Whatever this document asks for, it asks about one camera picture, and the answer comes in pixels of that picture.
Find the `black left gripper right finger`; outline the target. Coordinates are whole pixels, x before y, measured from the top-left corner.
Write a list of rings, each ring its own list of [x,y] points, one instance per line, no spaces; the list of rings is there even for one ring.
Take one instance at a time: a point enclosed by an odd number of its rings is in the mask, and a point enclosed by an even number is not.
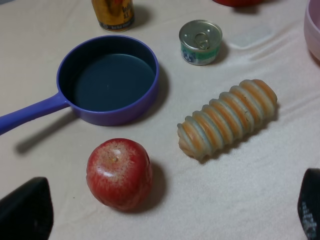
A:
[[[301,183],[297,212],[308,240],[320,239],[320,169],[308,168]]]

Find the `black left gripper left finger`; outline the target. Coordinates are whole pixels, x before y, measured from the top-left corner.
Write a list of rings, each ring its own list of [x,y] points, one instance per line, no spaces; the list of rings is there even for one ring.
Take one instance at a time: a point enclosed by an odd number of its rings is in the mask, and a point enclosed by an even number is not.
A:
[[[34,177],[0,200],[2,240],[47,240],[54,209],[46,177]]]

